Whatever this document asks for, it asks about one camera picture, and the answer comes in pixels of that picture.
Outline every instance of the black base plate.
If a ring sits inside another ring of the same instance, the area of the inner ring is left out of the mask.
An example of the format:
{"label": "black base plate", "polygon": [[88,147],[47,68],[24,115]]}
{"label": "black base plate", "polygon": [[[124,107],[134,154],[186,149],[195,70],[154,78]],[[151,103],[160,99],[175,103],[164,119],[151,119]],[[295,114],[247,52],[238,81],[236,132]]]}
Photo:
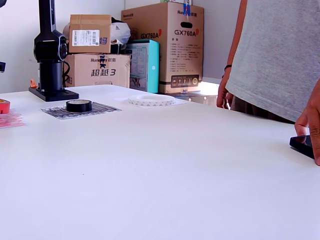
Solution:
{"label": "black base plate", "polygon": [[29,87],[29,92],[33,93],[37,97],[41,98],[46,102],[57,102],[57,101],[66,101],[79,99],[79,94],[69,90],[60,90],[54,92],[41,92],[37,88]]}

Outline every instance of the gray t-shirt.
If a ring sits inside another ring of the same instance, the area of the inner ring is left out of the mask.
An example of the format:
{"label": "gray t-shirt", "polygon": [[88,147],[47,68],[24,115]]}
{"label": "gray t-shirt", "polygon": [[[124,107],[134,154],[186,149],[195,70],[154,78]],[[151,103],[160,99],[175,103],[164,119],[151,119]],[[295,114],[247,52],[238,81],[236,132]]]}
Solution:
{"label": "gray t-shirt", "polygon": [[320,78],[320,0],[248,0],[226,89],[296,121]]}

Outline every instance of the red tape roll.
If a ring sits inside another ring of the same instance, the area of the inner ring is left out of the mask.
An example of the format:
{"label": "red tape roll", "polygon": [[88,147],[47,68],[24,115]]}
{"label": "red tape roll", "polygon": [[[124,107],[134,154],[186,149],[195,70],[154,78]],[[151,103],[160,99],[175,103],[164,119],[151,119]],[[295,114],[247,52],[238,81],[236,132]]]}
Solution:
{"label": "red tape roll", "polygon": [[10,111],[10,102],[0,99],[0,114],[8,114]]}

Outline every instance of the black tape roll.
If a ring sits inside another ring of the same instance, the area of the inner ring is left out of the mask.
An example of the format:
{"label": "black tape roll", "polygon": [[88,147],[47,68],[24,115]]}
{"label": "black tape roll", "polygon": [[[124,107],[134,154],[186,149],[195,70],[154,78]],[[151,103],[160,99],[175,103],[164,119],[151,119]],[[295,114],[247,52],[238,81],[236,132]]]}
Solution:
{"label": "black tape roll", "polygon": [[71,113],[84,113],[92,110],[92,102],[89,100],[71,100],[66,102],[66,110]]}

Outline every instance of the pants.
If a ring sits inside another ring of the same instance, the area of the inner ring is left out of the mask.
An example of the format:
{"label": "pants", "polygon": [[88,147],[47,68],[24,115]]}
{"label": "pants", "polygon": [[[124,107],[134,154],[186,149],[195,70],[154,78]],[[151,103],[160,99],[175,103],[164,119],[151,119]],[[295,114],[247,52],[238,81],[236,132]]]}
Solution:
{"label": "pants", "polygon": [[233,97],[231,110],[244,113],[244,114],[253,115],[260,118],[265,118],[265,119],[270,119],[277,122],[286,123],[286,124],[295,124],[293,121],[287,120],[283,117],[273,114],[272,112],[269,112],[260,107],[254,106],[251,103],[248,103],[236,96]]}

